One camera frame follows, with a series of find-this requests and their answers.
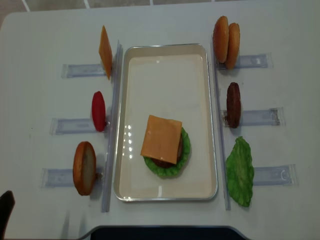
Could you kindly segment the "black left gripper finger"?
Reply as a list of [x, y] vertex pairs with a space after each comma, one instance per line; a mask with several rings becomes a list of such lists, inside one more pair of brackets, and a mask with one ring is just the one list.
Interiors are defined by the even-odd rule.
[[15, 206], [15, 198], [11, 190], [6, 191], [0, 197], [0, 239], [5, 237], [6, 228], [10, 219], [10, 215]]

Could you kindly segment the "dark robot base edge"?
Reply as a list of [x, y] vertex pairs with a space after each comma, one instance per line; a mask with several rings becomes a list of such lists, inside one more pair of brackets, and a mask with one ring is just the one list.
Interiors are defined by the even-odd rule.
[[88, 240], [246, 240], [239, 231], [217, 226], [104, 226]]

